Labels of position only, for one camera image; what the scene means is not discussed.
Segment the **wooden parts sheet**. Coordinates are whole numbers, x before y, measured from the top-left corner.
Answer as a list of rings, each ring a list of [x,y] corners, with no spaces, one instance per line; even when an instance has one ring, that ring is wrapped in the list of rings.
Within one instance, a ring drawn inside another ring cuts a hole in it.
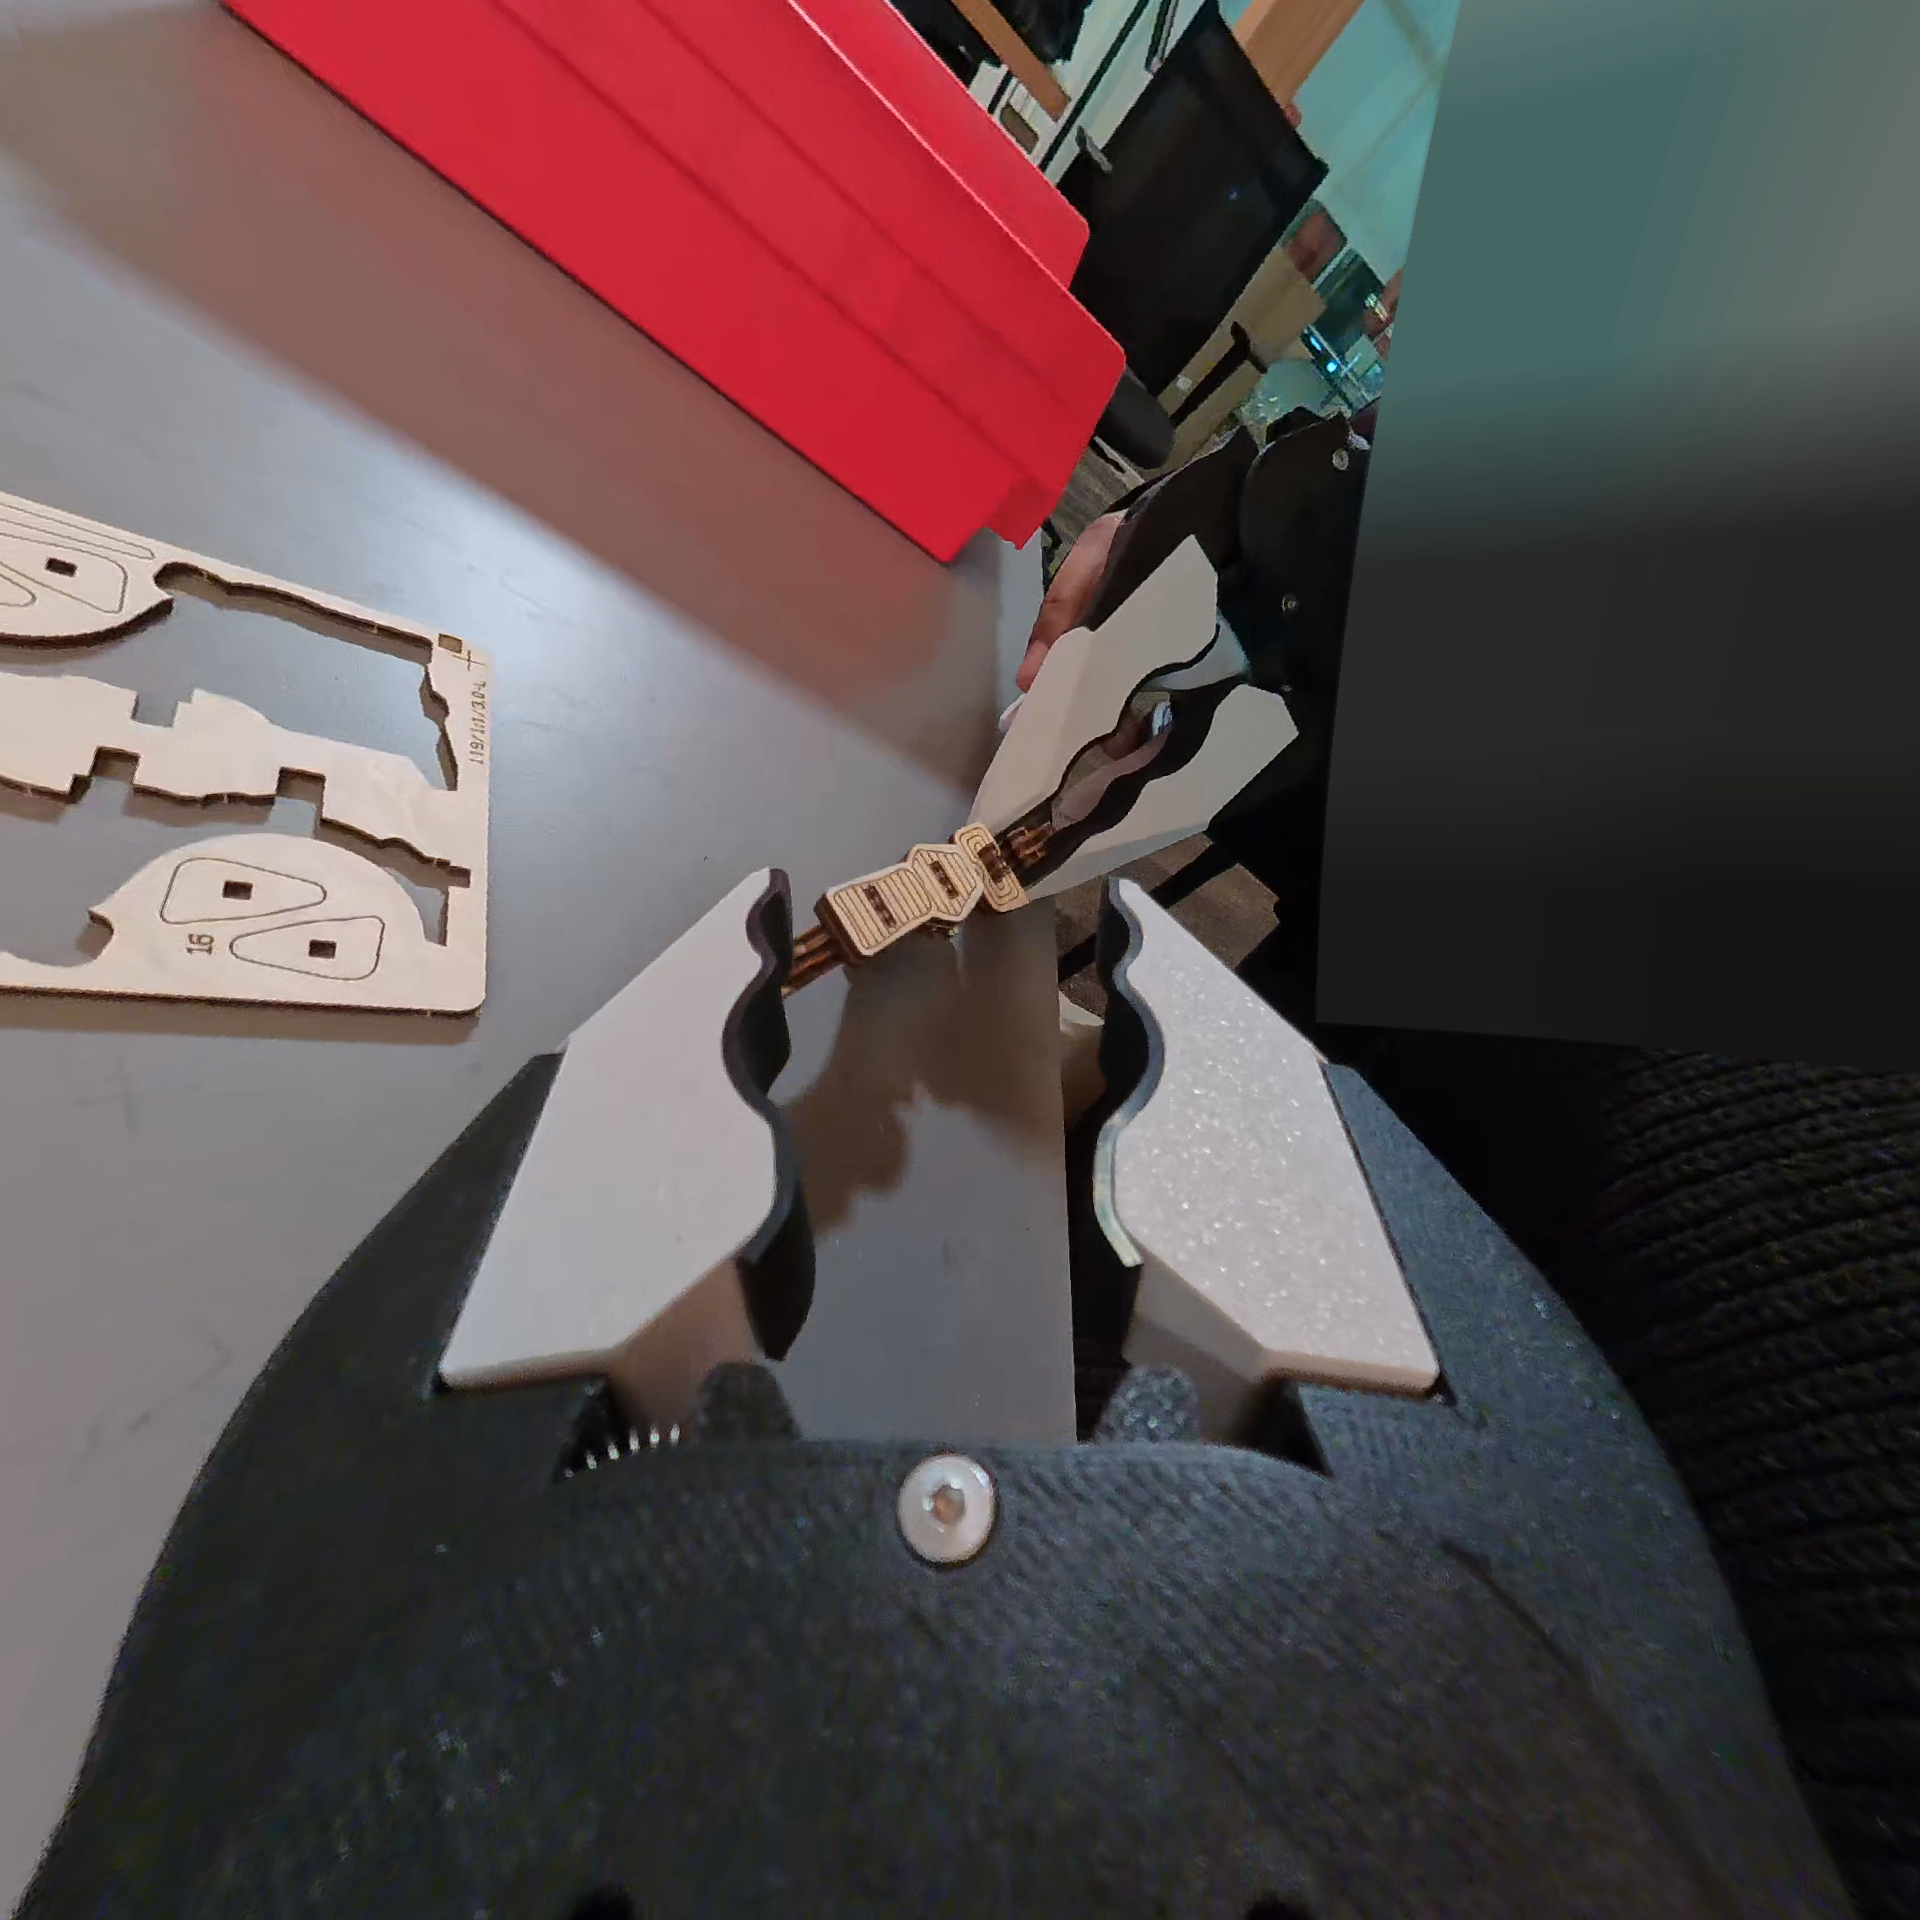
[[[100,952],[72,968],[8,952],[5,993],[475,1016],[490,993],[491,664],[413,620],[2,493],[5,643],[119,639],[173,603],[176,573],[419,652],[445,784],[203,689],[154,724],[131,689],[8,672],[5,787],[73,800],[103,756],[131,762],[135,793],[187,805],[268,803],[307,777],[321,823],[352,849],[235,833],[160,856],[90,913],[107,929]]]

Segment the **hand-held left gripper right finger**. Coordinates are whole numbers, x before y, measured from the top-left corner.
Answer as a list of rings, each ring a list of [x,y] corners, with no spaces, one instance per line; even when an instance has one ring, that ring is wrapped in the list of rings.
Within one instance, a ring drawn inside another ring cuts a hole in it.
[[[1121,1352],[1240,1437],[1281,1380],[1427,1400],[1440,1384],[1325,1064],[1144,887],[1108,880],[1095,1223],[1131,1276]]]

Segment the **person's right hand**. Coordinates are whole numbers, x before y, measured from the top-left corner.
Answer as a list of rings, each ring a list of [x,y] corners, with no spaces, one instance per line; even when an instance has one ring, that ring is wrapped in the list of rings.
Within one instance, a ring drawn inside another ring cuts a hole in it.
[[[1019,693],[1029,693],[1049,650],[1065,634],[1089,625],[1089,605],[1097,597],[1113,541],[1124,525],[1124,512],[1093,519],[1065,551],[1041,599],[1024,657],[1015,672]]]

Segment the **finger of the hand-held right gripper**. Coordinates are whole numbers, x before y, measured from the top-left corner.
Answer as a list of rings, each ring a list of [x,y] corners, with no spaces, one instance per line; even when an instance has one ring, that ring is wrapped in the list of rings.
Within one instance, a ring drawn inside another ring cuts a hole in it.
[[[1156,752],[1153,744],[1108,752],[1103,768],[1069,777],[1090,748],[1105,748],[1121,730],[1141,689],[1153,705],[1226,689],[1216,570],[1196,536],[1100,626],[1074,629],[1052,644],[981,779],[969,823],[1009,835],[1042,809],[1044,825],[1081,825],[1116,783],[1144,770]]]
[[[1033,877],[1032,897],[1063,893],[1200,835],[1296,736],[1279,693],[1235,685],[1197,752],[1178,768],[1168,764],[1173,748],[1155,756],[1117,823],[1090,833],[1058,868]]]

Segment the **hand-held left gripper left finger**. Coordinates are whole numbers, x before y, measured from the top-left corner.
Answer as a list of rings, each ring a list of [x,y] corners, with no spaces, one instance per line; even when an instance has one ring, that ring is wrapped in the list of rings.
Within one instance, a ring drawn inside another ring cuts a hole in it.
[[[452,1325],[448,1388],[601,1379],[687,1425],[725,1363],[780,1360],[813,1291],[772,1085],[793,907],[751,873],[580,1025]]]

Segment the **red plastic bin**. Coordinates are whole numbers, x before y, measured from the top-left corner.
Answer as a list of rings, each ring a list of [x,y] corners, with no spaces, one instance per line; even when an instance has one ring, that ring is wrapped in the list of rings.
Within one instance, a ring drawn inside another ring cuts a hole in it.
[[[1121,385],[1089,221],[889,5],[229,12],[935,561]]]

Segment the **wooden model assembly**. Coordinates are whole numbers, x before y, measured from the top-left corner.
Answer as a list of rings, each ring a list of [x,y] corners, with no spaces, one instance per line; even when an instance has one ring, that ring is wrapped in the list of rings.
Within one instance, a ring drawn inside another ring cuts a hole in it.
[[[987,825],[968,823],[943,843],[913,847],[901,863],[828,890],[813,929],[793,941],[781,994],[865,968],[924,933],[953,938],[981,907],[1010,915],[1026,904],[1017,851]]]

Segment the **black monitor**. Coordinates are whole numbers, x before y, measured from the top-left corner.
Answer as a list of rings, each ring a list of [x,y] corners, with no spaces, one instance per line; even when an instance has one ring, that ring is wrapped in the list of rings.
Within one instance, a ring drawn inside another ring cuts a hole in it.
[[[1301,139],[1216,5],[1202,5],[1105,160],[1063,197],[1089,221],[1072,298],[1164,393],[1208,346],[1329,164]]]

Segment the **grey desk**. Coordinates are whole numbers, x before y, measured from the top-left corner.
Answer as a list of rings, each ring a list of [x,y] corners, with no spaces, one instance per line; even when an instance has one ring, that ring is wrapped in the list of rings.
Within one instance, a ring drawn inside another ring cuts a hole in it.
[[[948,828],[1041,556],[929,561],[217,5],[2,39],[5,490],[497,668],[480,1016],[5,996],[12,1914],[316,1289],[745,873]]]

